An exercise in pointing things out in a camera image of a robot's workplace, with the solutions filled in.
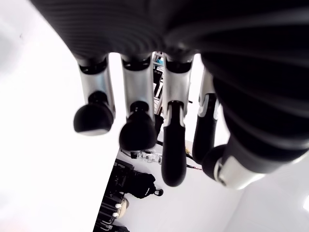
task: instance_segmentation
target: white floor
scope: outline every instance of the white floor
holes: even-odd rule
[[[160,151],[162,147],[157,145],[155,149]],[[184,182],[172,188],[163,182],[158,163],[131,159],[122,152],[117,158],[133,164],[137,171],[154,175],[155,186],[164,190],[161,197],[150,195],[144,199],[126,194],[130,205],[117,222],[131,232],[223,232],[242,196],[242,191],[226,189],[202,171],[189,168]],[[187,163],[200,167],[190,159]]]

